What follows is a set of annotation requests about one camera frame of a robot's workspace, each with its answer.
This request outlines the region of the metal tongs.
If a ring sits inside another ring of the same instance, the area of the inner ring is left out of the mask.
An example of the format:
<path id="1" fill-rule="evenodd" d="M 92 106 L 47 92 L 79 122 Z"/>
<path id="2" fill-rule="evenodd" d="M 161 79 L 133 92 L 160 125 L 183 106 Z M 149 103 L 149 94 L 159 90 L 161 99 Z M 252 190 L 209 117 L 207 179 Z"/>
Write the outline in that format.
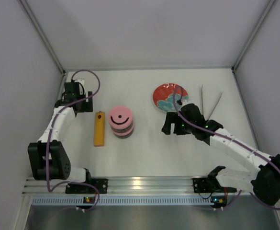
<path id="1" fill-rule="evenodd" d="M 203 84 L 201 85 L 201 88 L 200 88 L 200 111 L 201 111 L 202 115 L 203 115 L 207 120 L 209 120 L 209 119 L 211 118 L 211 116 L 212 116 L 212 114 L 214 113 L 214 111 L 215 111 L 215 109 L 216 109 L 216 107 L 217 107 L 217 105 L 218 105 L 218 103 L 219 103 L 219 101 L 220 101 L 222 95 L 223 95 L 223 92 L 220 92 L 220 94 L 219 94 L 219 96 L 218 96 L 218 99 L 217 99 L 216 103 L 214 104 L 212 110 L 210 111 L 210 113 L 209 113 L 207 116 L 205 116 L 205 115 L 204 115 Z"/>

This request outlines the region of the pink lid with black handle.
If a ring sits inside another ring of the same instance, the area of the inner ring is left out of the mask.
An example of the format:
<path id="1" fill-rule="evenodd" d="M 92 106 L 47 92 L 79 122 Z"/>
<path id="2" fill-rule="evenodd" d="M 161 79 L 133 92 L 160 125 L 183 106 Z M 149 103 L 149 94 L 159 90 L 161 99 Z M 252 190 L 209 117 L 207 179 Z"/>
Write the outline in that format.
<path id="1" fill-rule="evenodd" d="M 126 128 L 126 129 L 112 129 L 113 133 L 117 136 L 126 136 L 133 131 L 133 127 L 131 128 Z"/>
<path id="2" fill-rule="evenodd" d="M 108 113 L 108 122 L 110 126 L 119 128 L 119 126 L 128 126 L 133 121 L 132 111 L 126 106 L 117 106 Z"/>

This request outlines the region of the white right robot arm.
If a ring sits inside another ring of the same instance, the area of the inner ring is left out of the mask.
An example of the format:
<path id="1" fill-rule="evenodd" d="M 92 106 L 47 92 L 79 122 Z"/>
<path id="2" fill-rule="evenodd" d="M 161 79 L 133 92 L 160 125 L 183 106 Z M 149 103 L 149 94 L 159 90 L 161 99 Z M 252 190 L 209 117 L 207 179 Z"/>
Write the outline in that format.
<path id="1" fill-rule="evenodd" d="M 280 154 L 271 156 L 245 144 L 220 123 L 206 120 L 193 103 L 184 103 L 180 110 L 168 112 L 161 131 L 170 135 L 171 125 L 174 134 L 192 134 L 246 168 L 243 172 L 217 166 L 204 178 L 210 190 L 247 191 L 267 206 L 274 206 L 280 200 Z"/>

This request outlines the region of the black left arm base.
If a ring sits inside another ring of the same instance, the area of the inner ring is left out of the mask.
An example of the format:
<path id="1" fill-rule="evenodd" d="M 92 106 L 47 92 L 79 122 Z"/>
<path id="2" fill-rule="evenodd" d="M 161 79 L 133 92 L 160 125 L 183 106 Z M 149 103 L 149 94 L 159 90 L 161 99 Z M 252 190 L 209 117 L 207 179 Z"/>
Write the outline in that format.
<path id="1" fill-rule="evenodd" d="M 93 178 L 88 183 L 86 182 L 71 182 L 68 183 L 65 189 L 66 194 L 106 194 L 108 189 L 108 179 Z"/>

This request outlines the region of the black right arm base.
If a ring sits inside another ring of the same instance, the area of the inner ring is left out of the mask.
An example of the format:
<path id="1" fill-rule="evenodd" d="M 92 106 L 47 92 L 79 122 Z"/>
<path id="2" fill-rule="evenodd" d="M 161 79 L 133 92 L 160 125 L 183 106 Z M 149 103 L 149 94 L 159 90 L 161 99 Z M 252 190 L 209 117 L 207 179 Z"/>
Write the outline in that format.
<path id="1" fill-rule="evenodd" d="M 221 187 L 217 182 L 210 181 L 207 177 L 192 178 L 193 189 L 197 194 L 203 193 L 235 193 L 236 188 Z"/>

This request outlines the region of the black steel lunch bowl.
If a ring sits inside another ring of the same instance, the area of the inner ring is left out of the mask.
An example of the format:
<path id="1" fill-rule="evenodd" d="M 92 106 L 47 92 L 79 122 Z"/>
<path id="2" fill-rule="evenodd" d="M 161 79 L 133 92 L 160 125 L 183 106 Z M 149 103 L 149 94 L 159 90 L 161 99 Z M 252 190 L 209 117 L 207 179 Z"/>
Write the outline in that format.
<path id="1" fill-rule="evenodd" d="M 129 129 L 131 129 L 133 126 L 133 122 L 131 122 L 128 126 L 119 126 L 119 128 L 114 128 L 111 127 L 112 130 L 114 130 L 115 132 L 125 132 L 128 131 Z"/>
<path id="2" fill-rule="evenodd" d="M 133 131 L 131 131 L 130 133 L 115 133 L 114 132 L 114 135 L 117 137 L 117 138 L 121 138 L 121 139 L 124 139 L 124 138 L 128 138 L 132 135 Z"/>

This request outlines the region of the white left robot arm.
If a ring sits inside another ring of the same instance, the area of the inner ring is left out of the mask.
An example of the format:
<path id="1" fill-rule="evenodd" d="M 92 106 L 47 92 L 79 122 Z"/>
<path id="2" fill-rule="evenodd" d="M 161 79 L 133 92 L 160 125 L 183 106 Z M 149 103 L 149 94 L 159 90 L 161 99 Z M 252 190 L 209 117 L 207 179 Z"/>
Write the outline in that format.
<path id="1" fill-rule="evenodd" d="M 68 128 L 78 113 L 93 111 L 92 99 L 86 99 L 68 108 L 65 105 L 92 95 L 85 91 L 83 79 L 64 84 L 65 91 L 57 100 L 51 121 L 37 142 L 30 143 L 28 155 L 35 180 L 46 180 L 46 145 L 49 141 L 49 179 L 64 180 L 80 183 L 90 183 L 91 174 L 86 168 L 71 165 L 70 159 L 63 146 Z"/>

